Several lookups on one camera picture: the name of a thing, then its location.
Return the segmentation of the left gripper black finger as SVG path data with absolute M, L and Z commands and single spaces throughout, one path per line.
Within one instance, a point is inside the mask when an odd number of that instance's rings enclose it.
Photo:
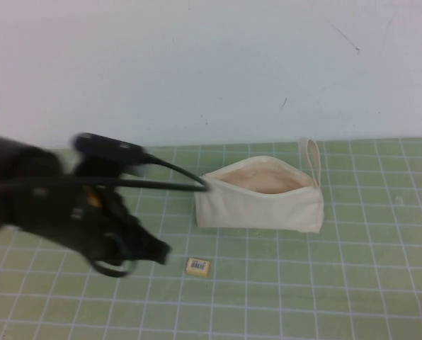
M 129 248 L 88 249 L 87 261 L 100 274 L 123 278 L 134 273 L 138 251 Z
M 130 213 L 122 196 L 117 197 L 117 221 L 118 238 L 127 260 L 166 264 L 171 247 L 142 226 L 139 219 Z

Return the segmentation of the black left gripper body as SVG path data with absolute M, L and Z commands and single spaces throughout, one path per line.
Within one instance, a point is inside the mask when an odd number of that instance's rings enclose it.
M 67 174 L 80 185 L 73 218 L 85 238 L 85 257 L 90 262 L 133 260 L 133 216 L 124 199 L 112 186 L 91 185 L 87 179 L 120 179 L 123 166 L 75 166 Z

